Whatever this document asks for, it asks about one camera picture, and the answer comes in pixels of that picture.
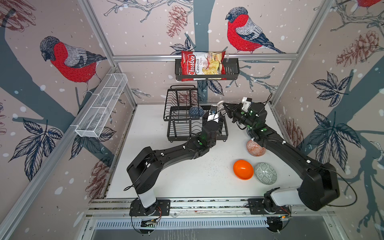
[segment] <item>bird illustration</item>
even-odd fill
[[[347,2],[349,2],[349,1],[352,1],[352,0],[345,0],[345,1],[341,2],[341,3],[339,3],[339,5],[344,4],[344,3],[347,3]],[[378,2],[381,1],[381,0],[355,0],[355,1],[357,2],[357,6],[353,6],[353,7],[352,7],[352,8],[354,8],[354,9],[351,10],[351,11],[352,11],[352,15],[354,15],[354,13],[355,13],[355,11],[356,11],[356,9],[357,9],[358,7],[365,7],[365,8],[367,8],[367,14],[366,14],[366,15],[368,15],[368,14],[372,14],[371,12],[369,12],[368,8],[369,8],[370,6],[372,6],[372,5],[376,4],[376,3],[378,3]]]
[[[87,83],[87,90],[83,92],[83,97],[86,93],[92,93],[88,90],[88,81],[93,75],[97,76],[98,64],[107,59],[99,54],[88,52],[84,48],[72,47],[60,42],[53,36],[48,36],[42,40],[40,51],[43,59],[45,61],[51,60],[51,63],[68,80],[76,83]]]
[[[255,49],[261,48],[269,48],[278,53],[284,53],[277,49],[266,38],[263,30],[252,22],[244,7],[232,8],[225,19],[228,20],[228,41],[237,49],[236,53],[240,51],[253,53]]]

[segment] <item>leaf illustration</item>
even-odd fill
[[[105,142],[105,141],[109,140],[115,133],[116,133],[116,131],[113,131],[111,128],[104,127],[104,129],[101,132],[100,137],[98,139],[100,142]]]
[[[325,138],[328,138],[327,135],[328,129],[318,127],[313,132],[311,132],[310,135],[310,141],[308,144],[313,144],[313,145],[319,145],[321,142],[324,141]]]
[[[84,142],[84,146],[91,153],[100,153],[101,152],[100,142],[97,138],[83,137],[83,142]]]
[[[48,137],[48,136],[45,136],[43,139],[44,155],[46,157],[48,157],[54,148],[55,148],[55,143],[54,143],[53,139]]]
[[[340,100],[341,100],[340,94],[336,94],[335,96],[332,97],[328,107],[336,106],[340,102]]]
[[[23,119],[23,124],[24,124],[24,127],[27,129],[27,131],[32,134],[39,135],[40,133],[43,132],[43,129],[37,123]]]
[[[353,130],[350,126],[339,123],[336,126],[336,133],[342,137],[343,139],[347,140],[348,142],[354,143],[356,146],[361,148],[360,139],[355,130]]]
[[[217,80],[208,80],[208,87],[212,92],[223,95],[223,87]]]
[[[331,125],[329,124],[329,120],[328,118],[326,118],[324,115],[322,115],[321,113],[318,113],[316,112],[315,110],[313,110],[313,115],[314,115],[314,118],[316,120],[316,122],[323,128],[328,128],[330,127]]]
[[[207,80],[197,81],[197,86],[200,88],[201,91],[203,91],[208,86],[208,81]]]
[[[327,100],[327,99],[330,99],[331,97],[333,97],[335,94],[336,94],[336,92],[333,90],[323,91],[320,93],[320,95],[317,98],[319,98],[321,100]]]
[[[329,162],[331,155],[331,145],[329,139],[324,139],[316,148],[316,160],[322,164]]]
[[[39,140],[33,146],[31,151],[28,153],[25,159],[25,175],[28,177],[28,180],[31,181],[32,178],[39,171],[41,166],[41,161],[43,158],[43,148],[42,142]]]
[[[24,138],[16,146],[15,152],[13,153],[11,160],[28,154],[38,142],[40,142],[40,136],[39,135],[32,135],[32,136]]]
[[[53,127],[48,129],[48,136],[54,139],[61,139],[63,137],[63,134],[60,132],[60,130]]]
[[[339,85],[339,82],[335,74],[329,73],[327,71],[327,81],[331,85],[332,89],[337,89],[337,85]]]
[[[339,137],[336,133],[331,135],[331,146],[332,146],[332,156],[340,167],[345,170],[345,164],[348,159],[348,153],[345,149],[343,139]]]
[[[343,80],[341,80],[341,82],[339,83],[339,86],[338,86],[339,91],[343,90],[348,85],[351,78],[352,78],[352,76],[348,76],[348,77],[344,78]]]
[[[191,48],[191,41],[189,40],[189,38],[186,38],[186,39],[185,39],[184,44],[185,44],[185,47],[186,47],[188,50],[190,50],[190,48]]]
[[[328,83],[327,80],[324,80],[324,79],[314,81],[311,84],[314,85],[315,88],[320,89],[320,90],[326,90],[326,91],[332,90],[332,86]]]
[[[73,144],[72,144],[72,150],[71,150],[71,158],[74,158],[76,157],[81,149],[83,148],[83,145],[84,145],[84,140],[82,137],[80,137],[79,135],[76,135],[76,137],[74,138],[74,141],[73,141]]]

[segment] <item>vent grille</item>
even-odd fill
[[[135,228],[139,227],[140,218],[133,219]],[[268,227],[266,217],[229,217],[229,218],[163,218],[156,225],[157,229],[175,230],[189,228],[252,228]],[[99,219],[96,229],[133,229],[131,219]]]

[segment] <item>dish rack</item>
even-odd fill
[[[167,91],[164,121],[198,120],[189,109],[199,107],[199,94],[195,85],[172,85]]]
[[[100,136],[127,82],[125,74],[111,74],[75,130],[80,137]]]
[[[201,106],[204,110],[204,114],[209,112],[210,105]],[[186,121],[169,121],[167,137],[170,142],[173,141],[187,141],[190,137],[201,132],[203,123],[207,121],[207,118],[199,117],[198,119],[189,119]],[[221,116],[218,119],[220,128],[217,140],[223,140],[224,142],[228,139],[228,128],[225,116]]]

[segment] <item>white dot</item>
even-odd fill
[[[59,195],[59,194],[61,194],[62,191],[63,191],[63,187],[59,187],[59,188],[57,188],[57,189],[55,190],[55,194],[56,194],[56,195]]]

